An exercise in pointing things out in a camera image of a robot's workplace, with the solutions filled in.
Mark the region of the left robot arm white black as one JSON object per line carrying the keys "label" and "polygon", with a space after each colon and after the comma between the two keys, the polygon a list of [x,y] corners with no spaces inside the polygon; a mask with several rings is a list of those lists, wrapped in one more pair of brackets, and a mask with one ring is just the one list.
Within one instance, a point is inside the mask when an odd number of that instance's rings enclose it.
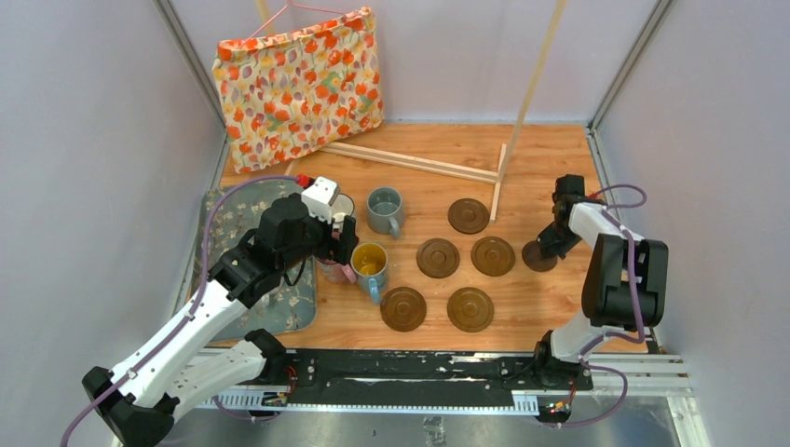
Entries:
{"label": "left robot arm white black", "polygon": [[336,188],[313,185],[275,200],[233,249],[201,273],[197,293],[141,348],[111,369],[83,377],[96,412],[126,446],[156,446],[197,405],[238,383],[276,384],[286,349],[264,329],[249,332],[228,352],[189,366],[221,329],[281,285],[311,257],[346,264],[357,246],[356,221],[346,216],[334,235]]}

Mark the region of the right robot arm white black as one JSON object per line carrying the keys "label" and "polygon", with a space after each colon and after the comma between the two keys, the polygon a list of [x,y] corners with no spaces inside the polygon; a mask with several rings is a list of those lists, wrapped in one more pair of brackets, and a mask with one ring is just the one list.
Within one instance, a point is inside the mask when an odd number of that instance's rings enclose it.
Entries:
{"label": "right robot arm white black", "polygon": [[558,178],[552,222],[522,249],[524,263],[536,272],[553,269],[580,242],[592,249],[580,311],[536,344],[532,375],[544,388],[578,379],[591,353],[611,339],[643,344],[664,314],[667,244],[626,227],[613,214],[617,205],[602,196],[587,194],[580,175]]}

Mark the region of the small dark brown coaster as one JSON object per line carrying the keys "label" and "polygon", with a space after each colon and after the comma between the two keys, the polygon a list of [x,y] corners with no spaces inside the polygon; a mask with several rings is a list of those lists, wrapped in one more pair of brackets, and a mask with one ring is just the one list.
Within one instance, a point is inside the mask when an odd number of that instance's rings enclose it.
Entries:
{"label": "small dark brown coaster", "polygon": [[558,262],[556,255],[544,255],[536,240],[527,242],[521,251],[524,264],[535,272],[551,271]]}

